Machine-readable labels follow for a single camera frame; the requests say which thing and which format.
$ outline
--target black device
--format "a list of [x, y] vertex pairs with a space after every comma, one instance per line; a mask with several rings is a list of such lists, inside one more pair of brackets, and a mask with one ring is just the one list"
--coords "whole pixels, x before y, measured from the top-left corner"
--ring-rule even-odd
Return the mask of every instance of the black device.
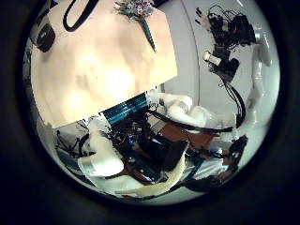
[[[212, 12], [213, 8], [219, 8], [222, 16]], [[203, 16], [198, 7], [196, 14], [199, 17]], [[230, 59], [231, 51], [238, 46], [244, 47], [256, 43], [253, 26], [249, 23], [246, 15], [233, 10], [224, 10], [218, 5], [209, 8], [207, 19], [215, 41], [212, 55], [220, 61], [214, 64], [208, 60], [210, 71], [217, 74], [223, 81], [230, 83], [240, 66], [240, 62], [236, 58]]]

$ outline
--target green stem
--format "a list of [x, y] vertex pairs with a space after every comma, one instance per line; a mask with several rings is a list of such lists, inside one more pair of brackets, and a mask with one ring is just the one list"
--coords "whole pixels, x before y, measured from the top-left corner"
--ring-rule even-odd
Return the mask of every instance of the green stem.
[[147, 21], [144, 19], [144, 18], [140, 18], [139, 19], [139, 22], [140, 22], [140, 25], [142, 27], [142, 30], [144, 31], [152, 49], [154, 50], [154, 52], [156, 53], [157, 52], [157, 49], [156, 49], [156, 45], [152, 39], [152, 35], [151, 35], [151, 32], [150, 32], [150, 28], [148, 26], [148, 23]]

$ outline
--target white cylinder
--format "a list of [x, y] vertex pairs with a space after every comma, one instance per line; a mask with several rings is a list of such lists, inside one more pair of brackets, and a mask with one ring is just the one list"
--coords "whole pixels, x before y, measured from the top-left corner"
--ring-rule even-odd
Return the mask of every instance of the white cylinder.
[[204, 59], [204, 61], [215, 64], [216, 66], [218, 66], [222, 61], [220, 58], [217, 58], [214, 55], [212, 55], [209, 51], [206, 51], [204, 53], [203, 59]]

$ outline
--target tan board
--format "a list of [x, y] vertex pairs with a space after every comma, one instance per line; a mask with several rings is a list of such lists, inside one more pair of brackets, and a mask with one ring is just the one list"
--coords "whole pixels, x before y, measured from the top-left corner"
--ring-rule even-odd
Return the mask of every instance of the tan board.
[[[113, 0], [100, 0], [75, 32], [63, 27], [70, 1], [51, 9], [56, 39], [48, 52], [32, 51], [32, 87], [45, 123], [58, 128], [102, 112], [177, 75], [166, 16], [155, 10], [147, 18], [157, 52], [141, 26], [116, 14]], [[68, 24], [78, 19], [87, 0], [77, 1]]]

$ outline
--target teal circuit board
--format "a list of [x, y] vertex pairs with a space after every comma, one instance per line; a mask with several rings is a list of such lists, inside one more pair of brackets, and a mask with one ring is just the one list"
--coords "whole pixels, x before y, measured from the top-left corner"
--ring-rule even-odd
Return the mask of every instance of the teal circuit board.
[[111, 125], [124, 119], [129, 113], [135, 113], [139, 109], [147, 106], [147, 100], [145, 93], [142, 93], [136, 97], [133, 97], [123, 103], [111, 107], [103, 112], [106, 119]]

